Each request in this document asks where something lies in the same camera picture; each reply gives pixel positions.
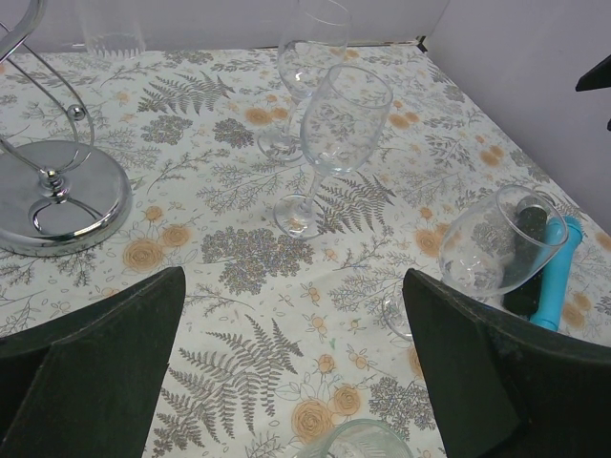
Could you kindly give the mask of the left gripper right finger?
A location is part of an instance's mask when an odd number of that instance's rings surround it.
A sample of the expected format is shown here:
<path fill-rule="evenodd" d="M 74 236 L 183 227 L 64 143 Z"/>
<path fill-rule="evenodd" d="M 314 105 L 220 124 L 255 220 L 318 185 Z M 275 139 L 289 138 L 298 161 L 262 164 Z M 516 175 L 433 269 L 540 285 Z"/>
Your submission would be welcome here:
<path fill-rule="evenodd" d="M 610 349 L 409 269 L 403 298 L 450 457 L 607 457 Z"/>

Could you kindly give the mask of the ribbed flute glass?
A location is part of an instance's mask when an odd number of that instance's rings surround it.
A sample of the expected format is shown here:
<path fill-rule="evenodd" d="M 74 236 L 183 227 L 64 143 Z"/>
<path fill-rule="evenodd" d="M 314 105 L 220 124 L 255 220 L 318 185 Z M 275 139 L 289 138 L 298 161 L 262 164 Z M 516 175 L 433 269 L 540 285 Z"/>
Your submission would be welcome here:
<path fill-rule="evenodd" d="M 75 6 L 85 49 L 92 56 L 121 61 L 145 52 L 137 1 L 79 0 Z"/>

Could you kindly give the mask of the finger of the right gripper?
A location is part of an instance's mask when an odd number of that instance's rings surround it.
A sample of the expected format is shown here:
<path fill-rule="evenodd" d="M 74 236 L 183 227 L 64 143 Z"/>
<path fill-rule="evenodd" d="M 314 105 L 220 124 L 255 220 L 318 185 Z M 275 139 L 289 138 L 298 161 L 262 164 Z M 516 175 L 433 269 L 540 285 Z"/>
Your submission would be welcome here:
<path fill-rule="evenodd" d="M 611 87 L 611 55 L 579 78 L 577 92 L 595 91 Z"/>

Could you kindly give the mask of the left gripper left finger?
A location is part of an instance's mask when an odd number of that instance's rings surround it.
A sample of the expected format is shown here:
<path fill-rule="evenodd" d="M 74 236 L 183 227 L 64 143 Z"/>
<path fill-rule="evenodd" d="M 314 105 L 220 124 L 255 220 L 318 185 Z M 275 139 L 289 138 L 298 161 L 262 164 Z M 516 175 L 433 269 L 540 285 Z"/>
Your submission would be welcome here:
<path fill-rule="evenodd" d="M 139 457 L 185 300 L 166 268 L 1 340 L 4 457 Z"/>

